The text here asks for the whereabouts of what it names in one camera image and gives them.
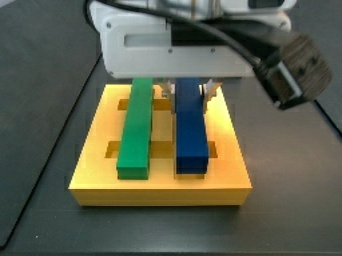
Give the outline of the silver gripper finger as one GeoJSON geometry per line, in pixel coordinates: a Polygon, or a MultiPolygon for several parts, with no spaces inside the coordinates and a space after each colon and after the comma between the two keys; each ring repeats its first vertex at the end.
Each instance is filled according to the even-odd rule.
{"type": "Polygon", "coordinates": [[[167,79],[158,79],[156,84],[162,88],[162,97],[166,98],[171,105],[171,113],[175,113],[175,83],[167,79]]]}
{"type": "Polygon", "coordinates": [[[222,86],[223,82],[219,79],[211,78],[202,85],[202,96],[203,96],[203,111],[207,111],[207,104],[211,99],[217,96],[217,90],[222,86]]]}

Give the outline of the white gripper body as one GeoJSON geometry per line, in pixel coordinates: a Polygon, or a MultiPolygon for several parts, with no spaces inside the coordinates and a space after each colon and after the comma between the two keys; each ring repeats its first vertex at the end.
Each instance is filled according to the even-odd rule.
{"type": "Polygon", "coordinates": [[[144,15],[99,23],[104,66],[115,78],[249,77],[251,67],[225,46],[173,46],[171,26],[144,15]]]}

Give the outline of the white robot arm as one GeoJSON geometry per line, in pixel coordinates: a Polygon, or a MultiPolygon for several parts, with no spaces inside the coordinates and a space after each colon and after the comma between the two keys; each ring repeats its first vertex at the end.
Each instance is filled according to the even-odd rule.
{"type": "Polygon", "coordinates": [[[289,32],[297,0],[86,0],[100,35],[104,67],[115,78],[151,77],[174,106],[181,81],[254,75],[266,83],[281,61],[261,33],[289,32]]]}

